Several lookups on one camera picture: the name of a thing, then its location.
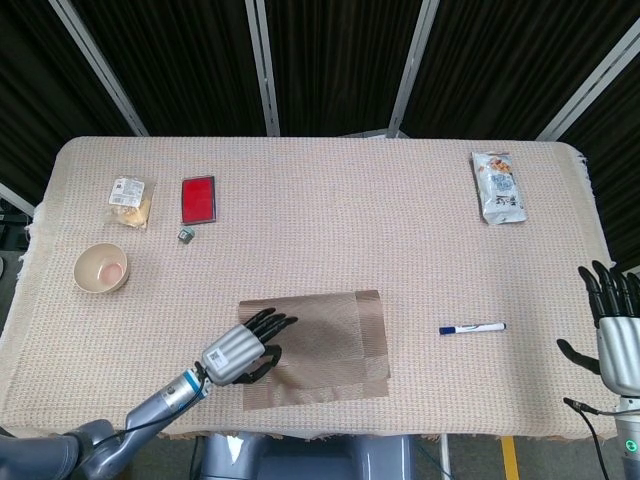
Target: sticker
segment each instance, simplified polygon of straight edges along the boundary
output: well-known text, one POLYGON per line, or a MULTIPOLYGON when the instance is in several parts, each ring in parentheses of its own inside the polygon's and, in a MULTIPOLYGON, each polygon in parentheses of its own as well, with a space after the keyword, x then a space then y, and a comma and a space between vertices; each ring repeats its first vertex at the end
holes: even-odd
POLYGON ((109 205, 138 208, 142 202, 144 182, 132 178, 118 178, 109 196, 109 205))
POLYGON ((224 353, 219 348, 216 348, 209 354, 209 358, 217 369, 221 369, 229 365, 229 360, 224 356, 224 353))

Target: green light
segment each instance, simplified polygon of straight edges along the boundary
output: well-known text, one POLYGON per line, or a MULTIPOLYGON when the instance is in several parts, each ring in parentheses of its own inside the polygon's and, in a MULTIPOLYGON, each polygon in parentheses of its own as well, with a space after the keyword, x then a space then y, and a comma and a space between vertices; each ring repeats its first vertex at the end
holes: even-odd
POLYGON ((627 440, 624 444, 631 453, 636 453, 638 451, 638 444, 633 440, 627 440))

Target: small green object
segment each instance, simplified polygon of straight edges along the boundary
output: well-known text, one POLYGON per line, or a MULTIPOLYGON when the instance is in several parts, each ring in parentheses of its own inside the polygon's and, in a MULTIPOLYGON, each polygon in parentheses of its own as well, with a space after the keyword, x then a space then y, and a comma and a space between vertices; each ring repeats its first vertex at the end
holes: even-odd
POLYGON ((193 239, 193 237, 195 237, 195 235, 196 232, 193 228, 182 227, 182 230, 180 230, 180 233, 178 234, 178 240, 180 240, 184 244, 187 244, 193 239))
POLYGON ((636 453, 638 451, 638 444, 633 440, 627 440, 624 444, 631 453, 636 453))

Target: robot finger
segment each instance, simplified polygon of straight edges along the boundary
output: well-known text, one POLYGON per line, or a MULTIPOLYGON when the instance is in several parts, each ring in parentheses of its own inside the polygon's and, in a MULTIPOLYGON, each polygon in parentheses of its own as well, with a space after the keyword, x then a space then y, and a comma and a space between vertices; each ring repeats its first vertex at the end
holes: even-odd
POLYGON ((602 290, 596 278, 585 267, 578 267, 578 273, 584 281, 589 292, 589 305, 596 328, 600 327, 600 319, 607 316, 607 311, 602 297, 602 290))
POLYGON ((262 335, 258 337, 262 343, 268 342, 273 337, 275 337, 278 333, 284 330, 287 326, 296 323, 298 321, 298 317, 287 317, 280 320, 278 323, 274 324, 269 330, 264 332, 262 335))
POLYGON ((247 320, 244 326, 247 327, 249 330, 253 331, 256 325, 258 325, 260 322, 262 322, 265 318, 267 318, 269 315, 271 315, 275 311, 276 311, 275 308, 265 308, 264 310, 259 311, 253 317, 247 320))
POLYGON ((600 362, 598 360, 576 352, 569 342, 562 338, 556 340, 556 343, 558 344, 558 347, 560 347, 562 354, 570 361, 582 368, 586 368, 591 373, 600 375, 600 362))
POLYGON ((275 323, 278 323, 280 320, 282 320, 286 316, 287 315, 284 313, 276 313, 274 315, 268 316, 262 322, 256 325, 256 327, 252 330, 253 334, 256 337, 259 337, 265 331, 269 330, 275 323))
POLYGON ((640 279, 634 274, 627 274, 627 283, 629 284, 629 297, 633 305, 632 317, 640 317, 640 279))
POLYGON ((271 360, 263 363, 258 368, 256 368, 253 372, 243 373, 238 378, 236 378, 233 381, 233 383, 234 384, 239 384, 239 383, 251 384, 251 383, 257 382, 262 377, 264 377, 269 370, 271 370, 273 367, 275 367, 278 364, 281 356, 282 356, 282 348, 280 348, 279 345, 267 345, 265 347, 264 353, 262 354, 262 357, 271 357, 271 360))
POLYGON ((629 292, 629 283, 627 279, 620 272, 611 272, 613 279, 616 282, 616 288, 618 290, 618 296, 620 298, 620 309, 622 314, 628 317, 634 316, 635 306, 631 300, 631 294, 629 292))
POLYGON ((620 305, 618 303, 618 292, 613 283, 611 273, 607 268, 598 261, 593 262, 593 269, 600 277, 600 285, 605 299, 605 308, 608 317, 619 317, 621 315, 620 305))

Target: label on robot hand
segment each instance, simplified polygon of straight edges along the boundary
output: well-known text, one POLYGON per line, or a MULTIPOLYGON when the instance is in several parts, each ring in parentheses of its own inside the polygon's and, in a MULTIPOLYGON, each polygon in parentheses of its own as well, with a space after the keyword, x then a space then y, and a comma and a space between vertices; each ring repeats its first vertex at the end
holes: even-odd
POLYGON ((227 360, 227 357, 224 356, 224 353, 222 353, 222 350, 220 350, 219 348, 216 348, 213 352, 211 352, 209 354, 209 358, 217 369, 221 369, 229 365, 229 360, 227 360))

